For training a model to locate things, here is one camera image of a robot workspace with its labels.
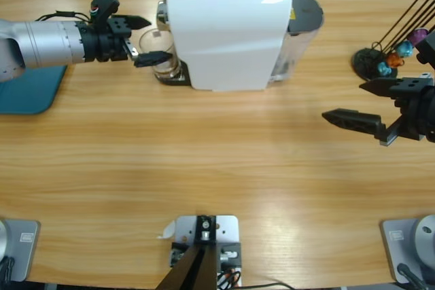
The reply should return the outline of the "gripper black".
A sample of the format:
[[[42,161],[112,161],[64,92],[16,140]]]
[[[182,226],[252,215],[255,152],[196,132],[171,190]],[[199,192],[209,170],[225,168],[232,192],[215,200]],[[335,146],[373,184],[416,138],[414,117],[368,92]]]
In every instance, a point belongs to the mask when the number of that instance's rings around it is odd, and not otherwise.
[[[107,62],[131,59],[135,67],[151,67],[172,59],[172,54],[153,51],[139,54],[130,42],[132,30],[151,26],[142,16],[112,15],[103,25],[76,22],[84,62]]]
[[[350,109],[334,109],[321,116],[345,129],[371,134],[383,146],[397,138],[434,142],[434,79],[430,77],[376,78],[359,85],[376,96],[390,97],[400,109],[400,117],[388,128],[380,115]]]

